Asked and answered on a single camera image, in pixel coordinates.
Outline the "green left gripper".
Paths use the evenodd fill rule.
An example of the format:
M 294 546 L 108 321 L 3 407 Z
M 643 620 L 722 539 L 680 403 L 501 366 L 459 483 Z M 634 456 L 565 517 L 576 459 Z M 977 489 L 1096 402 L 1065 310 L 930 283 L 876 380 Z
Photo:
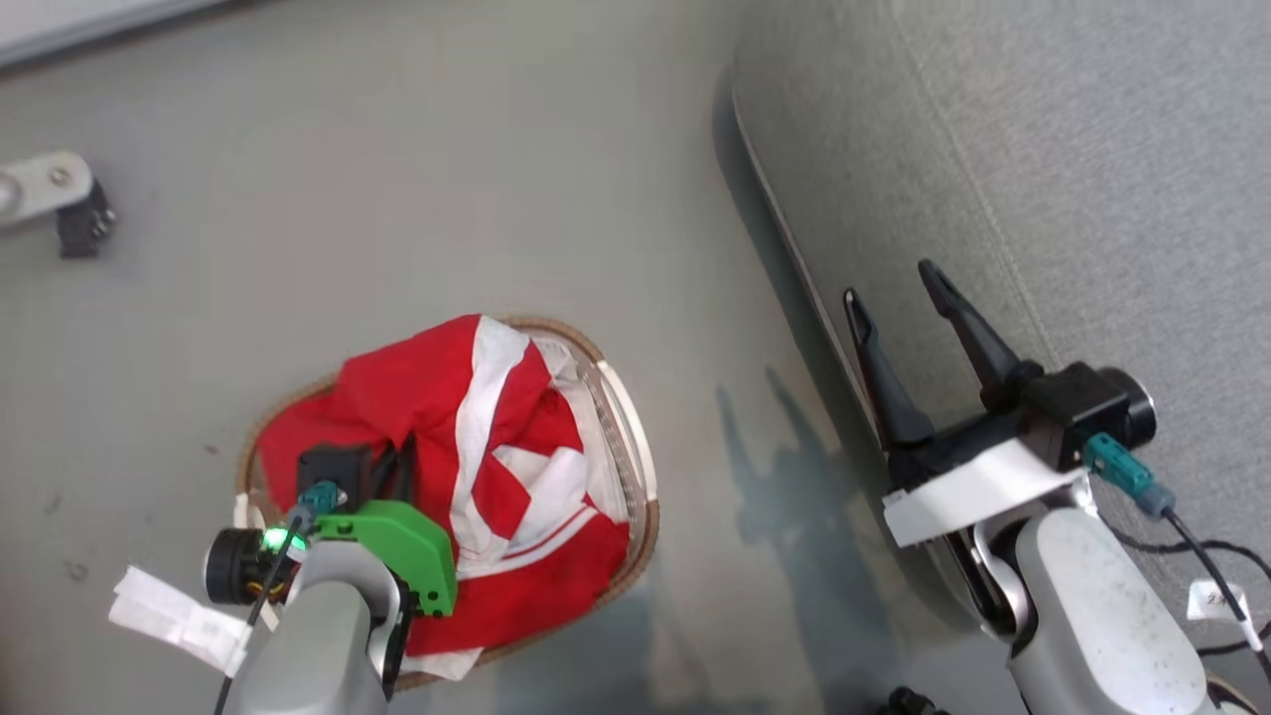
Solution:
M 314 533 L 361 544 L 404 580 L 423 613 L 445 618 L 458 606 L 458 561 L 450 533 L 411 503 L 416 500 L 416 436 L 372 451 L 371 500 L 350 514 L 319 516 Z

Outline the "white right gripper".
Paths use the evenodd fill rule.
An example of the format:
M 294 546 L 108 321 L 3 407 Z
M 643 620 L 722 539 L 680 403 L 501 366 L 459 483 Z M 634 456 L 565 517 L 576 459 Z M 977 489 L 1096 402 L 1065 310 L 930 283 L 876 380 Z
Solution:
M 953 326 L 989 413 L 935 431 L 895 372 L 863 298 L 857 290 L 844 291 L 857 363 L 894 485 L 885 497 L 885 525 L 902 549 L 1052 494 L 1089 488 L 1084 469 L 1057 472 L 1022 442 L 1026 417 L 1017 406 L 1043 367 L 1018 357 L 935 262 L 921 259 L 918 276 L 935 312 Z

